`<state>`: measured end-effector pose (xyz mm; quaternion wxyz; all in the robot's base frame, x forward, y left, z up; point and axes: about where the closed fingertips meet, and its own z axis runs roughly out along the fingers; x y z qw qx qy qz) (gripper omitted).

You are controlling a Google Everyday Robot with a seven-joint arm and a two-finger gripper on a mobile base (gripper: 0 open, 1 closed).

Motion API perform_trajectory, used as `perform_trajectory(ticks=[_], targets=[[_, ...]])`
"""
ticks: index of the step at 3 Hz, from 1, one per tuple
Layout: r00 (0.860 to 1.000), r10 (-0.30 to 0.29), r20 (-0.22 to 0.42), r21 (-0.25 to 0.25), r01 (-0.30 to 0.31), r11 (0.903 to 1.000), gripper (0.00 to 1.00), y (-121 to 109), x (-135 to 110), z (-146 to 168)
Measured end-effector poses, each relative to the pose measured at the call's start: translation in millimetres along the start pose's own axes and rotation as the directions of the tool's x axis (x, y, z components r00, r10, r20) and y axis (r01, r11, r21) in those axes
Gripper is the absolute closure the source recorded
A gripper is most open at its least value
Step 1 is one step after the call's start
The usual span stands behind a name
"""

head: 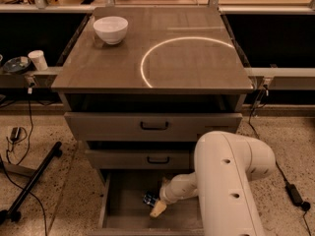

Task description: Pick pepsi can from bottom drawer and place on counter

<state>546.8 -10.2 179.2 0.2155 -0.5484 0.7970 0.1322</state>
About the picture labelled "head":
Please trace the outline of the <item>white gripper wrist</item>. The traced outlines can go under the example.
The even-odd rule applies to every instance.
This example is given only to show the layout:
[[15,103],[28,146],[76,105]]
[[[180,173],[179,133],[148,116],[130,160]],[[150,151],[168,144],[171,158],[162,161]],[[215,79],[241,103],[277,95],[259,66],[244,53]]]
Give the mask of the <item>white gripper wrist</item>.
[[178,201],[178,197],[173,193],[171,189],[170,180],[163,177],[161,180],[161,187],[159,190],[159,199],[150,213],[150,217],[157,218],[167,208],[167,205],[175,204]]

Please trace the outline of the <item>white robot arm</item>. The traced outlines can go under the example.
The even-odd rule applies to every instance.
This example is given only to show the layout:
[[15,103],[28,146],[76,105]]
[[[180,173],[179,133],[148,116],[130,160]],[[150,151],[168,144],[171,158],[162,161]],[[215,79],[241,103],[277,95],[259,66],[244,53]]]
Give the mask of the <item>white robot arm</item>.
[[194,150],[194,171],[165,180],[152,217],[169,205],[197,197],[205,236],[265,236],[249,182],[276,168],[264,142],[228,132],[203,135]]

